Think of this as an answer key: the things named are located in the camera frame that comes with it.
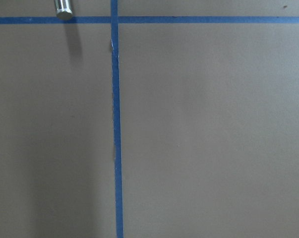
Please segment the steel muddler with black tip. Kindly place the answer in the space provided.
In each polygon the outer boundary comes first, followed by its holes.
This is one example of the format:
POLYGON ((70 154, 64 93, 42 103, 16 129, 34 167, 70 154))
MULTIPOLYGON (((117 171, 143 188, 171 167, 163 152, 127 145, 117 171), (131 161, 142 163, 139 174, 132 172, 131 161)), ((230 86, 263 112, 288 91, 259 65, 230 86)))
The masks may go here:
POLYGON ((54 0, 56 16, 60 20, 71 20, 73 17, 73 10, 70 0, 54 0))

